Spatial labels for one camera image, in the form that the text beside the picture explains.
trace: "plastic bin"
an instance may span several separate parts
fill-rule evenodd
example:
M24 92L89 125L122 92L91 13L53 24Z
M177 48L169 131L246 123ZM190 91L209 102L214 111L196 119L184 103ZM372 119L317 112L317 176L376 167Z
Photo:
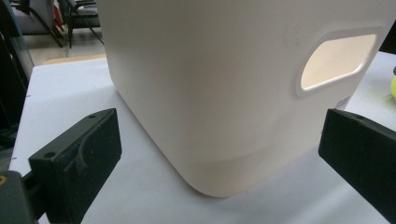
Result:
M112 80L183 178L245 191L318 146L396 19L394 0L98 0Z

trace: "floor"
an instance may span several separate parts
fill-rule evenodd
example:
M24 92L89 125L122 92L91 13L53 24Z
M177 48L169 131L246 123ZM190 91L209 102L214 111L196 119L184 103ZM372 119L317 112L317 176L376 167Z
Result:
M100 28L94 31L102 36ZM64 39L61 40L64 47L59 48L50 35L28 35L24 39L30 51L35 66L52 59L70 58L93 54L104 54L105 46L93 35L89 29L78 29L73 33L73 45L70 49L66 40L66 33L62 32ZM12 147L0 146L0 171L6 171L12 156Z

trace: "chair leg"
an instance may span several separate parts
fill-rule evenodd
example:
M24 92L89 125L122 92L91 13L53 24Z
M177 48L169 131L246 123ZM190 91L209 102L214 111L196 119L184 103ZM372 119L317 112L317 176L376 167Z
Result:
M63 28L62 25L59 23L59 21L55 19L55 23L59 26L59 28L61 28L62 32L64 32L64 28Z
M73 25L72 22L68 25L68 31L67 31L67 38L69 40L69 48L72 48L72 38L73 38Z
M56 34L56 36L57 36L58 38L61 38L61 39L64 38L64 37L62 36L61 32L59 32L58 28L56 28L55 26L52 27L52 31L53 31L53 33Z
M52 38L55 40L55 42L58 44L59 48L63 48L64 46L61 44L61 41L59 41L57 36L51 30L49 30L49 33L52 36Z
M92 29L92 27L87 23L87 21L84 20L84 18L82 18L79 14L78 14L78 18L81 19L85 25L90 28L90 30L92 31L92 33L96 36L96 38L104 45L105 43L103 42L103 40L99 37L99 35Z

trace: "white table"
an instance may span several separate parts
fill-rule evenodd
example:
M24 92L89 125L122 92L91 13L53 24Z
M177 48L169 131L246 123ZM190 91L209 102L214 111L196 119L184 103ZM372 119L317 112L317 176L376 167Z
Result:
M347 107L396 130L389 85L396 56L378 53ZM83 223L388 223L317 150L230 198L198 193L180 177L113 86L106 59L37 66L10 170L83 117L116 107L122 156ZM45 216L40 223L47 223Z

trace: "chair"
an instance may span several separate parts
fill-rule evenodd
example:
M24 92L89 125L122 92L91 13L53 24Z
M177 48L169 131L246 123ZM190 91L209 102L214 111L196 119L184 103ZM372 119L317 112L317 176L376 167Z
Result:
M23 35L51 35L60 48L63 38L54 26L53 0L19 1L11 4Z
M89 28L96 38L104 44L99 35L92 29L100 27L98 9L94 1L58 0L64 21L68 26L69 46L72 48L73 30Z

